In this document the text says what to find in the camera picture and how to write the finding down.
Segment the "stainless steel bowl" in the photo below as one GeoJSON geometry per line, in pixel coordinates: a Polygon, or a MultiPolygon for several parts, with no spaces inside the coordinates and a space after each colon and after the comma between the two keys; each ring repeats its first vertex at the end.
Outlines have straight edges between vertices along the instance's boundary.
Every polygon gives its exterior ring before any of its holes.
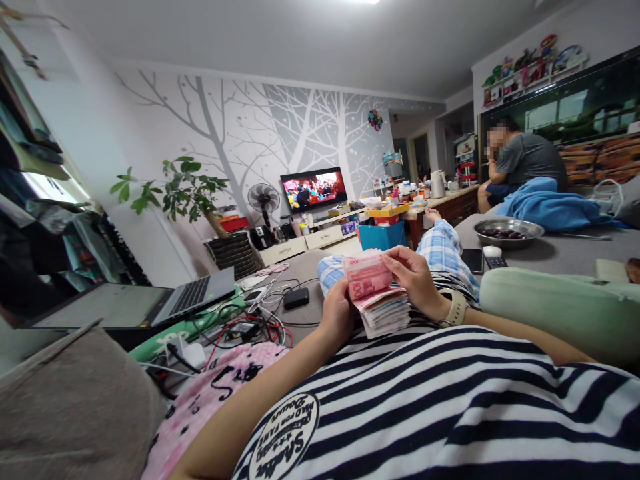
{"type": "Polygon", "coordinates": [[[518,250],[528,247],[538,237],[542,237],[545,234],[544,228],[540,225],[524,220],[516,219],[491,219],[482,220],[473,226],[473,229],[478,235],[478,240],[484,245],[494,245],[500,247],[503,250],[518,250]],[[510,239],[495,239],[482,235],[482,230],[514,230],[518,233],[526,235],[527,238],[519,240],[510,239]]]}

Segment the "smartphone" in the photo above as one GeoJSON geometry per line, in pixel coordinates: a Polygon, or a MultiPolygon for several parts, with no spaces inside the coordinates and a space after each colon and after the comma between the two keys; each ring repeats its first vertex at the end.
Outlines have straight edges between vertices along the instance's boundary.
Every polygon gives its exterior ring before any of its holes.
{"type": "Polygon", "coordinates": [[[485,254],[480,249],[464,249],[462,250],[462,261],[467,264],[471,273],[482,274],[485,254]]]}

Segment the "person's left hand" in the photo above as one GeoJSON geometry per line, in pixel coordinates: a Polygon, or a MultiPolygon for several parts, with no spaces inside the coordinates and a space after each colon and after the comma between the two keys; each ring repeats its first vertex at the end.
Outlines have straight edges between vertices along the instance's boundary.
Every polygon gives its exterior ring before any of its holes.
{"type": "Polygon", "coordinates": [[[329,290],[322,306],[322,320],[317,331],[336,345],[342,345],[353,333],[354,318],[347,300],[349,284],[342,278],[329,290]]]}

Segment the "smartwatch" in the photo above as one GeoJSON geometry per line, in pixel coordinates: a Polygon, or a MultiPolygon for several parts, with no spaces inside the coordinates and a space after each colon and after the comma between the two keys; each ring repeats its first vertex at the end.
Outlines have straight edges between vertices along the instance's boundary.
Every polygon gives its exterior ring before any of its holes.
{"type": "Polygon", "coordinates": [[[451,298],[451,310],[449,310],[447,318],[440,320],[440,328],[462,325],[467,310],[467,300],[464,295],[449,288],[442,289],[438,293],[446,298],[451,298]]]}

